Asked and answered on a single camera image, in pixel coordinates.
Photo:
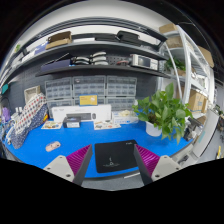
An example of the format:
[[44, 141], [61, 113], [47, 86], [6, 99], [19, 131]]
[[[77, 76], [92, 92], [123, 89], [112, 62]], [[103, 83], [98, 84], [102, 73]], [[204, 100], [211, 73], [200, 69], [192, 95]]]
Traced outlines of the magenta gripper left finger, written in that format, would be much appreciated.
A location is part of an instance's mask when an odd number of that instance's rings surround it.
[[44, 170], [81, 186], [92, 154], [92, 145], [87, 145], [68, 156], [57, 156]]

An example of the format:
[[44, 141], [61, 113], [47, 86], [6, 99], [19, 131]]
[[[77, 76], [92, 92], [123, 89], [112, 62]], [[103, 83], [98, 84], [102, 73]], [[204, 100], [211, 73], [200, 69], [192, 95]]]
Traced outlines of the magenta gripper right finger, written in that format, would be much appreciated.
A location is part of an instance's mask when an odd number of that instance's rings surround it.
[[158, 156], [137, 144], [134, 145], [134, 157], [145, 185], [181, 170], [181, 166], [168, 155]]

